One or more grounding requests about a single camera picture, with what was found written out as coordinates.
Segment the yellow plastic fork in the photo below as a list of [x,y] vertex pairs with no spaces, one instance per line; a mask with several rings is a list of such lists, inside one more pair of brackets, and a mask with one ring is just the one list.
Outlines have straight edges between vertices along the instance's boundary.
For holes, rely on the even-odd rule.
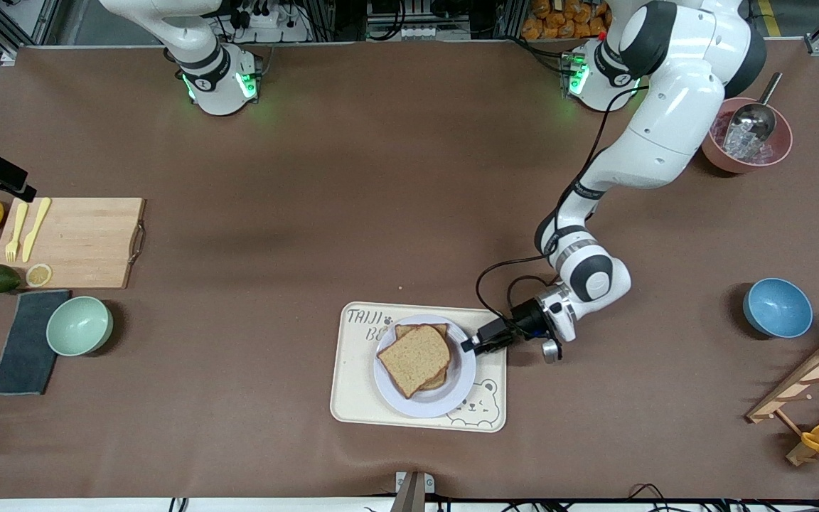
[[9,263],[14,263],[17,260],[17,240],[21,237],[21,230],[23,230],[23,221],[27,218],[27,203],[20,202],[17,205],[17,213],[14,214],[14,233],[12,233],[12,240],[6,246],[6,260]]

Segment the table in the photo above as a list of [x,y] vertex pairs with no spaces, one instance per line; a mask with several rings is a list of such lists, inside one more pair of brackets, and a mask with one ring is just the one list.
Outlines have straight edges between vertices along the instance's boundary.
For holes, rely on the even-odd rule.
[[[367,495],[404,469],[464,498],[638,482],[819,498],[819,464],[783,459],[787,429],[742,419],[819,346],[819,58],[768,48],[747,94],[786,74],[773,105],[792,154],[740,177],[697,156],[665,188],[611,191],[591,231],[633,289],[579,323],[563,364],[510,351],[497,434],[341,424],[328,399],[345,304],[476,307],[482,269],[533,254],[601,116],[526,52],[280,48],[260,104],[221,119],[186,102],[159,49],[22,50],[0,71],[0,155],[41,195],[147,198],[149,239],[126,291],[90,292],[116,312],[107,350],[60,358],[39,398],[0,396],[0,498]],[[486,296],[524,272],[550,269],[497,272]],[[741,295],[767,276],[806,290],[810,333],[748,333]],[[0,350],[14,302],[0,296]],[[796,421],[819,419],[815,396]]]

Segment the bread slice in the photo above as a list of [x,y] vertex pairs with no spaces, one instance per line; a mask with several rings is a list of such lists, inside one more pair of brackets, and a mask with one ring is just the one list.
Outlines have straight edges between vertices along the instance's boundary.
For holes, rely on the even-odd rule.
[[[402,338],[406,333],[412,331],[413,329],[419,327],[419,325],[430,325],[441,334],[441,337],[444,338],[445,343],[448,343],[448,324],[408,324],[408,325],[394,325],[394,333],[397,334],[397,340]],[[430,391],[432,389],[438,389],[439,387],[443,386],[444,383],[448,381],[448,369],[444,369],[432,378],[428,383],[424,383],[422,387],[419,388],[419,391]]]
[[379,352],[378,359],[390,373],[397,389],[410,398],[448,368],[451,350],[436,328],[419,325]]
[[[434,327],[435,330],[438,331],[439,334],[441,334],[441,337],[444,338],[445,341],[446,341],[446,338],[448,338],[448,324],[419,324],[419,325],[432,325],[432,327]],[[409,333],[409,331],[412,331],[413,329],[419,327],[419,325],[412,325],[412,324],[410,324],[410,325],[394,325],[394,333],[397,334],[397,340],[402,338],[404,334]]]
[[424,383],[424,385],[419,388],[419,391],[432,391],[433,389],[438,389],[439,387],[443,386],[445,382],[448,382],[448,369],[446,368],[441,370],[441,373],[436,375],[435,378]]

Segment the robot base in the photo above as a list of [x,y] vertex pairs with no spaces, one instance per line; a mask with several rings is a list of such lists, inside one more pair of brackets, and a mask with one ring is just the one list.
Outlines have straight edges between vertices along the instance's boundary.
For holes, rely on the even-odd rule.
[[[579,65],[581,69],[575,69],[577,65],[572,65],[572,71],[582,71],[582,77],[579,80],[572,79],[566,84],[566,91],[573,97],[579,98],[583,105],[586,105],[593,110],[604,112],[609,106],[609,102],[621,91],[628,90],[637,86],[637,80],[631,79],[630,75],[619,75],[618,85],[612,85],[609,79],[602,75],[599,71],[599,66],[596,63],[596,52],[600,50],[601,41],[599,39],[591,39],[584,45],[578,46],[572,50],[573,54],[583,55],[584,63]],[[611,110],[618,110],[627,104],[630,96],[619,97],[615,100],[615,104],[611,106]]]
[[263,61],[251,52],[227,43],[223,46],[230,52],[230,71],[220,79],[214,91],[199,90],[186,80],[192,103],[212,116],[227,116],[247,103],[257,103],[264,71]]

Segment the floor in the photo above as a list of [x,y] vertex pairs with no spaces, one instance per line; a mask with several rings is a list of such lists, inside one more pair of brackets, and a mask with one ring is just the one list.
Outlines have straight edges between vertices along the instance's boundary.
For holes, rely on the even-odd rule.
[[[105,10],[98,0],[62,1],[66,3],[66,15],[62,26],[55,30],[55,40],[62,45],[138,46],[159,43],[144,29]],[[741,12],[744,13],[745,9],[747,3],[742,4]],[[755,26],[765,36],[802,36],[819,24],[819,2],[751,0],[751,15]]]

